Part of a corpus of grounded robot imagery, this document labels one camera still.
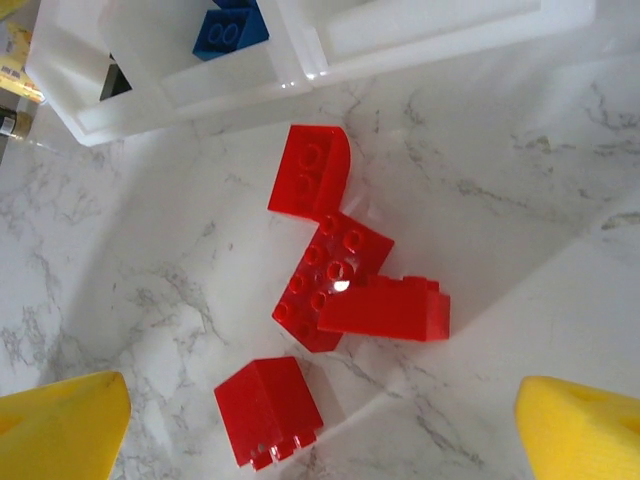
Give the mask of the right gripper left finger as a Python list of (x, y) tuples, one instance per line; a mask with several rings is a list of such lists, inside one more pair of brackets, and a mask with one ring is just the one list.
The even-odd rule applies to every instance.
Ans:
[(0, 480), (109, 480), (130, 418), (116, 371), (0, 397)]

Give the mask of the blue lego brick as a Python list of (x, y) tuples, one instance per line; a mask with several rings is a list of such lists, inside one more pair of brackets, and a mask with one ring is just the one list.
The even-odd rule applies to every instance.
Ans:
[(202, 61), (234, 53), (270, 35), (257, 0), (212, 0), (216, 8), (205, 14), (192, 53)]

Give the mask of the red lego brick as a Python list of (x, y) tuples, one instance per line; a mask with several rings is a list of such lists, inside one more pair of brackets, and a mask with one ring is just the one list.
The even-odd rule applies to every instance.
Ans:
[(267, 209), (313, 221), (338, 211), (350, 167), (342, 128), (291, 126)]
[(312, 353), (336, 348), (342, 335), (321, 331), (320, 313), (336, 286), (362, 283), (379, 272), (394, 241), (335, 212), (322, 217), (318, 228), (291, 276), (272, 317)]
[(437, 281), (374, 275), (330, 297), (318, 329), (395, 340), (433, 342), (450, 337), (451, 298)]
[(324, 422), (293, 356), (256, 359), (214, 389), (236, 463), (259, 471), (313, 444)]

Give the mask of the clear plastic container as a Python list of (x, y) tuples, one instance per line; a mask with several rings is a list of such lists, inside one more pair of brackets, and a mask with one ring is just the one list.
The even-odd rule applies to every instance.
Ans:
[[(84, 146), (95, 146), (166, 125), (166, 106), (133, 75), (100, 31), (109, 0), (40, 0), (26, 72), (63, 124)], [(109, 67), (118, 65), (131, 90), (101, 100)]]
[(276, 0), (315, 86), (590, 25), (597, 0)]
[(154, 89), (166, 121), (191, 120), (310, 91), (276, 0), (257, 3), (269, 39), (209, 61), (192, 49), (212, 0), (109, 0), (100, 31), (124, 36), (111, 51)]

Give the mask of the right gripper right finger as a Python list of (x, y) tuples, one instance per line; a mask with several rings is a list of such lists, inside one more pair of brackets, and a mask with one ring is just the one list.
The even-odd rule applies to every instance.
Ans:
[(529, 376), (514, 414), (535, 480), (640, 480), (640, 399)]

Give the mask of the small dark jar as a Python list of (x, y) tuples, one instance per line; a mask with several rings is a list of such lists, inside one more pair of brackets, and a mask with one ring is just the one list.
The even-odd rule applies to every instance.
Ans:
[(0, 104), (0, 135), (25, 140), (32, 128), (33, 116)]

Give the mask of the black lego brick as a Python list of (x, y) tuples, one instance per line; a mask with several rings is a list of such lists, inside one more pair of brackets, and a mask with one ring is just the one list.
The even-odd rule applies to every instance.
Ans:
[(104, 101), (132, 89), (119, 65), (112, 55), (109, 56), (110, 64), (107, 70), (104, 85), (100, 94), (100, 100)]

